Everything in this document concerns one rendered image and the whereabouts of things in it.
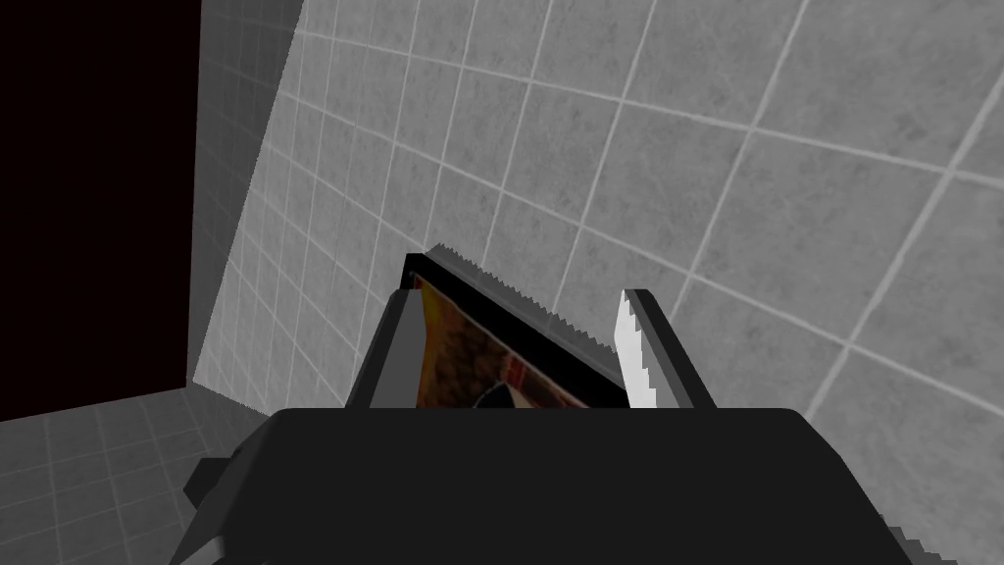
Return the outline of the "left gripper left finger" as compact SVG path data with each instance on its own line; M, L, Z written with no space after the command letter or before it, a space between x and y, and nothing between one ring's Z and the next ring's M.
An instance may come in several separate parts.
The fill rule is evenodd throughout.
M355 377L347 408L414 408L426 349L422 293L396 289Z

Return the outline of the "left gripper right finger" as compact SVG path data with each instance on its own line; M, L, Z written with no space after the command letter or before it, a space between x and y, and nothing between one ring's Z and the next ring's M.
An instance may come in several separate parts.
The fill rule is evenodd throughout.
M614 337L630 407L716 406L650 290L621 292Z

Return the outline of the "black framed orange picture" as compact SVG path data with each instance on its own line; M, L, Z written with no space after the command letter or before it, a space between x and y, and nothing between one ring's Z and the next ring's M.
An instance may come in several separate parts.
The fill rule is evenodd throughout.
M626 408L613 349L444 244L404 260L422 300L419 408Z

